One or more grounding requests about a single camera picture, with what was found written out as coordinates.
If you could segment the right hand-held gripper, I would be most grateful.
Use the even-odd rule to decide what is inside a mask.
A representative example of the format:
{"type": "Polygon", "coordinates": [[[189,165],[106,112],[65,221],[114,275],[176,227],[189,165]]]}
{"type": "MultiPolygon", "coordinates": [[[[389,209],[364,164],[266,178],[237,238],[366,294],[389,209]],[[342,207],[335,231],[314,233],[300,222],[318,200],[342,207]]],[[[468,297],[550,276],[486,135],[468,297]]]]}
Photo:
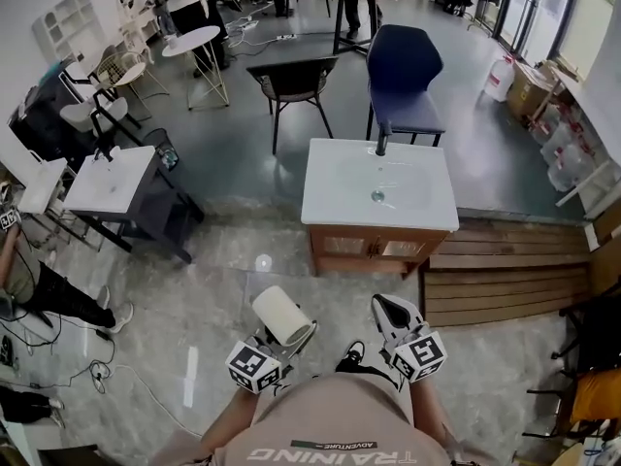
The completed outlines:
{"type": "Polygon", "coordinates": [[[409,383],[438,372],[447,359],[440,333],[423,321],[416,306],[404,298],[374,294],[372,313],[379,333],[386,339],[380,354],[389,367],[409,383]],[[392,328],[412,328],[401,338],[389,340],[392,328]]]}

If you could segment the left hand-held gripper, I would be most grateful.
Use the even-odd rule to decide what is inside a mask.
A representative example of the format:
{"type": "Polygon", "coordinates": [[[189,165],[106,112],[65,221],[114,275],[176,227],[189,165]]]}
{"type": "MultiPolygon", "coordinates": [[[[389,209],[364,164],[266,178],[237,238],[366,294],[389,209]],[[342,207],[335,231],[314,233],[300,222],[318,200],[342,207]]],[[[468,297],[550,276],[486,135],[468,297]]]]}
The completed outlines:
{"type": "Polygon", "coordinates": [[[256,329],[238,341],[225,360],[233,382],[253,394],[260,394],[280,382],[293,369],[290,360],[300,355],[317,329],[313,321],[293,345],[282,345],[268,328],[256,329]]]}

